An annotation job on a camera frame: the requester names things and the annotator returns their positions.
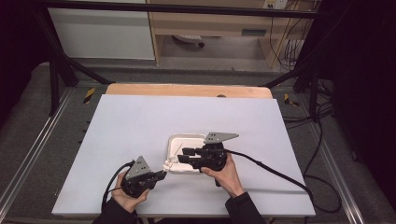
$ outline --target wooden desk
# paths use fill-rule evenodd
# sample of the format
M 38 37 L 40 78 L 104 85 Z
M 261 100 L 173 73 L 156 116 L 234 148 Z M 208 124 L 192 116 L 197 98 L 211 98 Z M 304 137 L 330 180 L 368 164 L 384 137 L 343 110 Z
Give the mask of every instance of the wooden desk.
M 188 92 L 229 97 L 186 97 Z M 240 98 L 248 96 L 247 92 L 257 98 Z M 267 89 L 256 87 L 110 85 L 96 108 L 52 213 L 97 216 L 114 172 L 140 155 L 152 171 L 161 170 L 168 140 L 175 133 L 239 133 L 224 146 L 304 183 L 277 102 L 271 98 Z M 315 215 L 302 189 L 242 157 L 235 156 L 234 160 L 245 190 L 263 216 Z M 205 175 L 169 172 L 136 210 L 141 217 L 227 217 L 224 203 L 228 197 Z
M 250 7 L 263 8 L 263 0 L 147 0 L 149 4 L 192 5 L 210 7 Z M 297 1 L 297 6 L 291 4 L 289 10 L 309 10 L 312 1 Z M 289 18 L 261 18 L 249 16 L 201 15 L 183 13 L 149 13 L 151 36 L 157 63 L 161 61 L 164 35 L 202 35 L 202 36 L 242 36 L 244 29 L 264 30 L 265 36 L 258 36 L 268 67 L 277 63 L 284 41 L 288 39 L 305 39 L 310 26 L 302 35 L 304 27 L 293 26 L 299 19 Z M 272 45 L 269 34 L 272 27 Z

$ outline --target wall socket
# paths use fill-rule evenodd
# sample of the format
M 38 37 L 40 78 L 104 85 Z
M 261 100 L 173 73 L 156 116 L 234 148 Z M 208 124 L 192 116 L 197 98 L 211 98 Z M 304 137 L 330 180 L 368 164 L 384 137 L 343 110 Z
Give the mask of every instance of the wall socket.
M 265 0 L 262 8 L 285 9 L 288 0 Z

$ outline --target black sleeve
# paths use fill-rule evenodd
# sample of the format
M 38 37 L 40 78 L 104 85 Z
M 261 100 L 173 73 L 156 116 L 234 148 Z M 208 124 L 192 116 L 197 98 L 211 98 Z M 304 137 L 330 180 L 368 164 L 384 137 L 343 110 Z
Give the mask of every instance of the black sleeve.
M 102 214 L 93 221 L 92 224 L 135 224 L 137 215 L 134 211 L 129 213 L 123 209 L 116 201 L 110 199 L 107 202 Z
M 251 201 L 247 192 L 235 198 L 230 198 L 226 203 L 228 213 L 230 214 L 233 224 L 263 224 L 264 218 L 260 215 L 259 211 Z

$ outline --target white tabletop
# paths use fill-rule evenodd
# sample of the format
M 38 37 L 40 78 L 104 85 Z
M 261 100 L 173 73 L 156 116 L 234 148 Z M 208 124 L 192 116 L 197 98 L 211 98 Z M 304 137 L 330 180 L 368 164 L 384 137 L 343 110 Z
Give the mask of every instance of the white tabletop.
M 224 146 L 304 183 L 276 100 L 103 95 L 52 213 L 100 214 L 108 181 L 124 163 L 142 155 L 151 171 L 160 171 L 173 134 L 209 132 L 239 133 Z M 262 215 L 315 215 L 302 189 L 247 159 L 233 159 Z M 228 198 L 211 177 L 168 173 L 136 211 L 141 217 L 224 217 Z

